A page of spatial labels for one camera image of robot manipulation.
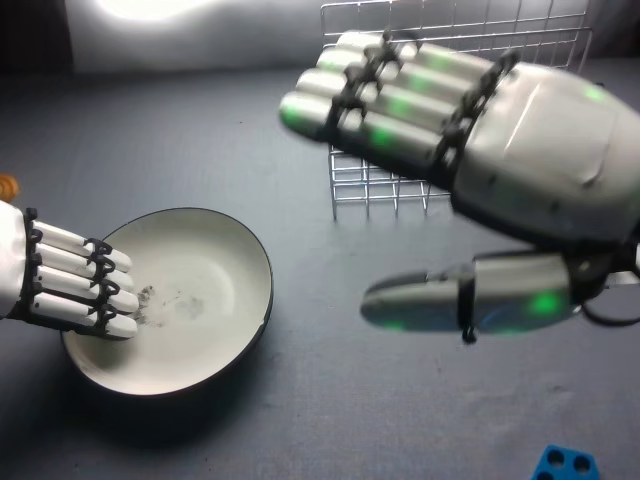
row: white backdrop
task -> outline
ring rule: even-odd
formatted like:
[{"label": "white backdrop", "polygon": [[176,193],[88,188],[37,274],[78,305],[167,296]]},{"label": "white backdrop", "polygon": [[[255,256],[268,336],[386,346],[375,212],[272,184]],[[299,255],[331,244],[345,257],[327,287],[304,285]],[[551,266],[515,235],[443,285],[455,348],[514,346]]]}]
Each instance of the white backdrop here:
[{"label": "white backdrop", "polygon": [[[523,0],[545,12],[551,0]],[[586,0],[555,0],[571,11]],[[428,0],[451,7],[452,0]],[[179,71],[311,65],[323,0],[66,0],[77,72]],[[457,0],[481,18],[484,0]],[[518,0],[493,0],[513,15]],[[618,48],[640,19],[637,0],[591,0],[593,53]]]}]

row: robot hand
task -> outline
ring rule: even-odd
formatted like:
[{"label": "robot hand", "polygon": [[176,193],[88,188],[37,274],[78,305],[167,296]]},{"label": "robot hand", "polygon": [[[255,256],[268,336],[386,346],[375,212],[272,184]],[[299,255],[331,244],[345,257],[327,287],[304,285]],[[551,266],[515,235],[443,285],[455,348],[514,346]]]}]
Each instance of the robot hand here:
[{"label": "robot hand", "polygon": [[609,273],[635,268],[640,116],[575,75],[514,52],[492,63],[349,32],[302,74],[280,114],[306,138],[449,191],[457,213],[558,252],[391,279],[365,295],[369,320],[461,328],[467,341],[474,325],[528,330],[567,318]]},{"label": "robot hand", "polygon": [[0,318],[112,339],[133,337],[131,260],[0,201]]}]

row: gray table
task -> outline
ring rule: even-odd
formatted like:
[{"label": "gray table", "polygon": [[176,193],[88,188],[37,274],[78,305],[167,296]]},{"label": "gray table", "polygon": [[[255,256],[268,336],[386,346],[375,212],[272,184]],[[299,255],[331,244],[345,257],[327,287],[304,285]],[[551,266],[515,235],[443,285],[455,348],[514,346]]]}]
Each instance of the gray table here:
[{"label": "gray table", "polygon": [[[334,223],[325,148],[276,119],[298,73],[2,80],[0,170],[19,178],[18,206],[91,236],[164,208],[228,213],[264,243],[275,303],[254,355],[176,405],[90,393],[56,332],[0,322],[0,478],[514,480],[550,443],[637,478],[640,328],[575,319],[465,348],[361,320],[381,277],[519,245],[442,202],[426,218],[341,208]],[[587,75],[640,107],[640,61]]]}]

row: wire basket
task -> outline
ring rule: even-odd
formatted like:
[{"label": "wire basket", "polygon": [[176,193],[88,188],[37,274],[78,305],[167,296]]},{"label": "wire basket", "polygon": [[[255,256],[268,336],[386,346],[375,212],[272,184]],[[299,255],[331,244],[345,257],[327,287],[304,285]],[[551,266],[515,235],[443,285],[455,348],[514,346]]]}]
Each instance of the wire basket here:
[{"label": "wire basket", "polygon": [[[324,48],[346,31],[410,32],[421,41],[495,61],[519,50],[522,61],[580,73],[591,46],[585,27],[590,0],[371,0],[321,7]],[[329,146],[329,185],[333,218],[338,205],[419,202],[427,214],[431,198],[449,194],[431,185],[390,174]]]}]

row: blue block with holes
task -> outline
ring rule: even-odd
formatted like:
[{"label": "blue block with holes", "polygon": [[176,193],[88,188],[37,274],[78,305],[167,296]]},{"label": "blue block with holes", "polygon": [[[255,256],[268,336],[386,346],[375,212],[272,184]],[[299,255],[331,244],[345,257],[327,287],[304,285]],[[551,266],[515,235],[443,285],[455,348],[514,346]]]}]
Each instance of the blue block with holes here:
[{"label": "blue block with holes", "polygon": [[593,455],[549,445],[531,480],[600,480]]}]

